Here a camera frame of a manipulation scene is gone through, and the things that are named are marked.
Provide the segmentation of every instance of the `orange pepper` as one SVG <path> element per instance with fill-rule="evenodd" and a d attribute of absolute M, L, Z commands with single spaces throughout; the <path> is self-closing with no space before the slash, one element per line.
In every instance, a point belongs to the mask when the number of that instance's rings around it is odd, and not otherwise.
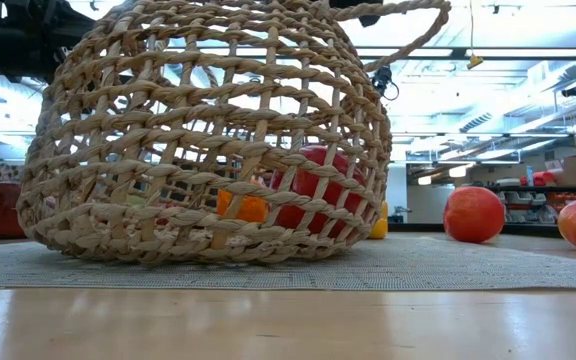
<path fill-rule="evenodd" d="M 251 183 L 264 186 L 263 182 L 251 179 Z M 228 191 L 219 189 L 217 191 L 217 214 L 223 215 L 228 209 L 228 205 L 232 200 L 232 194 Z M 268 204 L 262 198 L 255 196 L 244 196 L 243 203 L 237 214 L 237 219 L 247 222 L 262 223 L 266 220 L 268 215 Z"/>

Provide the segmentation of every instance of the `wooden surface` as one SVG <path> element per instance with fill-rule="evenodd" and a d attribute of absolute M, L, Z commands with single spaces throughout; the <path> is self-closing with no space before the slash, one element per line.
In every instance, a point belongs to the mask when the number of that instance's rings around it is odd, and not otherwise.
<path fill-rule="evenodd" d="M 0 359 L 576 360 L 576 291 L 0 290 Z"/>

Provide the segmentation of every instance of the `gray mat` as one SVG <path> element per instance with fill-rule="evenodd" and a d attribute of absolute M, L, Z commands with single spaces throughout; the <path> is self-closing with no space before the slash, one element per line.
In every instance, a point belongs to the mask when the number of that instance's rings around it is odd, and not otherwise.
<path fill-rule="evenodd" d="M 35 243 L 0 245 L 0 287 L 486 290 L 576 289 L 576 260 L 426 237 L 364 241 L 319 262 L 87 262 Z"/>

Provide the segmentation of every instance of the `wicker basket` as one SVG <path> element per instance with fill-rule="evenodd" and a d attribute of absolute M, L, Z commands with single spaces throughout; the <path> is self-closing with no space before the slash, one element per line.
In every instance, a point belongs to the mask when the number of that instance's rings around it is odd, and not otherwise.
<path fill-rule="evenodd" d="M 337 23 L 431 7 L 440 14 L 426 34 L 366 66 Z M 139 0 L 113 8 L 44 92 L 18 203 L 22 227 L 64 254 L 145 263 L 319 259 L 351 246 L 379 218 L 391 149 L 366 72 L 423 45 L 449 9 L 443 0 L 343 10 L 307 0 Z M 209 40 L 226 53 L 203 48 Z M 244 47 L 263 50 L 265 61 L 239 55 Z M 244 73 L 263 80 L 233 83 Z M 210 86 L 197 83 L 201 76 Z M 309 90 L 315 82 L 330 99 Z M 235 105 L 241 97 L 253 105 Z M 298 111 L 281 113 L 277 99 Z M 309 144 L 325 146 L 325 160 L 305 157 L 300 149 Z M 346 173 L 333 166 L 335 154 L 347 159 Z M 251 183 L 267 171 L 283 174 L 278 187 Z M 318 177 L 313 196 L 291 191 L 300 172 Z M 343 189 L 336 204 L 323 199 L 331 183 Z M 218 215 L 220 190 L 232 200 Z M 344 207 L 349 196 L 360 199 L 353 212 Z M 264 221 L 238 218 L 247 198 L 268 205 Z M 287 206 L 305 211 L 294 228 L 278 225 Z M 327 221 L 311 233 L 316 214 Z M 338 222 L 342 230 L 329 236 Z"/>

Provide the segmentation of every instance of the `basket handle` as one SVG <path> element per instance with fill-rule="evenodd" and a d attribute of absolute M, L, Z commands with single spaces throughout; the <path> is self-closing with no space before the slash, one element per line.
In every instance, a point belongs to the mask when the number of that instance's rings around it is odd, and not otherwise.
<path fill-rule="evenodd" d="M 408 56 L 413 50 L 420 48 L 427 43 L 433 36 L 439 33 L 439 30 L 448 22 L 448 13 L 451 6 L 450 1 L 446 0 L 410 0 L 397 4 L 366 4 L 362 3 L 357 6 L 351 6 L 345 9 L 330 8 L 329 0 L 319 0 L 313 6 L 318 7 L 318 12 L 328 12 L 329 16 L 337 21 L 356 19 L 364 15 L 385 16 L 389 14 L 404 14 L 411 10 L 417 9 L 439 9 L 439 15 L 430 26 L 428 31 L 416 38 L 410 44 L 397 50 L 397 52 L 384 56 L 379 60 L 364 65 L 364 71 L 369 73 L 381 68 L 384 65 L 391 64 L 399 59 Z"/>

